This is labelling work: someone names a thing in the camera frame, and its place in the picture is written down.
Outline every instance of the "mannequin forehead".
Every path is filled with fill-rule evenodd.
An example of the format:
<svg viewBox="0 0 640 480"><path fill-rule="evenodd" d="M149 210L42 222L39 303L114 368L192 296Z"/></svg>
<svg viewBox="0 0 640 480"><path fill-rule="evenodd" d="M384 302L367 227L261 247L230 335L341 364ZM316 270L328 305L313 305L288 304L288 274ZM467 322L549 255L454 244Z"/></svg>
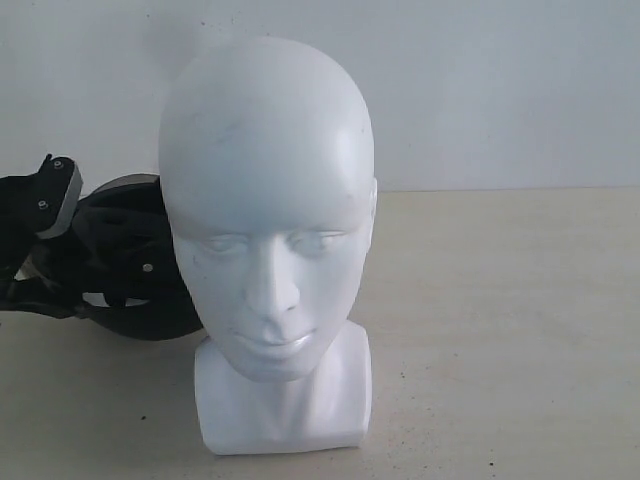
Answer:
<svg viewBox="0 0 640 480"><path fill-rule="evenodd" d="M369 207L366 104L337 63L296 42L255 39L196 60L169 96L159 153L177 227L353 224Z"/></svg>

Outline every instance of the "beige tabletop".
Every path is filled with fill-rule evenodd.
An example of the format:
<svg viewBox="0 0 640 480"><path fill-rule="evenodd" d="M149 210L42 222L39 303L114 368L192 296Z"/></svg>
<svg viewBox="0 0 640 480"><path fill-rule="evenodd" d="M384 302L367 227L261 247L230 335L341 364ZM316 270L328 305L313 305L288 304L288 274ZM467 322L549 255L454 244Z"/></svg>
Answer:
<svg viewBox="0 0 640 480"><path fill-rule="evenodd" d="M0 479L640 478L640 189L381 195L361 449L217 458L193 353L0 314Z"/></svg>

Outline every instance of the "mannequin eye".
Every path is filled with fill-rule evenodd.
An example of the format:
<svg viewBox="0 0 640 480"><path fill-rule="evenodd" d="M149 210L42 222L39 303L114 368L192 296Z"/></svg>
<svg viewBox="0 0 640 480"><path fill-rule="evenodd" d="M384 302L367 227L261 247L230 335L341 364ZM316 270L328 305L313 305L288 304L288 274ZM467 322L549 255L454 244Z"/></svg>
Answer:
<svg viewBox="0 0 640 480"><path fill-rule="evenodd" d="M246 239L241 235L218 235L207 241L209 250L217 254L239 253L246 245Z"/></svg>
<svg viewBox="0 0 640 480"><path fill-rule="evenodd" d="M306 232L292 237L290 245L302 255L315 256L330 252L345 236L343 232Z"/></svg>

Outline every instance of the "mannequin head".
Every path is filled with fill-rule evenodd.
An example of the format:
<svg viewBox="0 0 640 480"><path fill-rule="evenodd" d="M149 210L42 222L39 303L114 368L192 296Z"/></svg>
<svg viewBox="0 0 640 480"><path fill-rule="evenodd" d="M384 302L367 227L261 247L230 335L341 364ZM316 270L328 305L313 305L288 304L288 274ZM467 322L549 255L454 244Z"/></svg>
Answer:
<svg viewBox="0 0 640 480"><path fill-rule="evenodd" d="M240 374L309 374L347 320L371 243L373 136L350 76L309 46L213 49L172 89L160 179L184 282Z"/></svg>

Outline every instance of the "white wall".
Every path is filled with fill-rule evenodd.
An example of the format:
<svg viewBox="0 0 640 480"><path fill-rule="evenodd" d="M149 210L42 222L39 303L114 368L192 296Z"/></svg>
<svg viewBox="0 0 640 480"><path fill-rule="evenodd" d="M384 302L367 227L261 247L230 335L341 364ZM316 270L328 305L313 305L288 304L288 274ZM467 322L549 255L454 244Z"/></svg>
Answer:
<svg viewBox="0 0 640 480"><path fill-rule="evenodd" d="M0 175L155 171L172 79L247 34L354 76L383 189L640 184L638 0L2 0Z"/></svg>

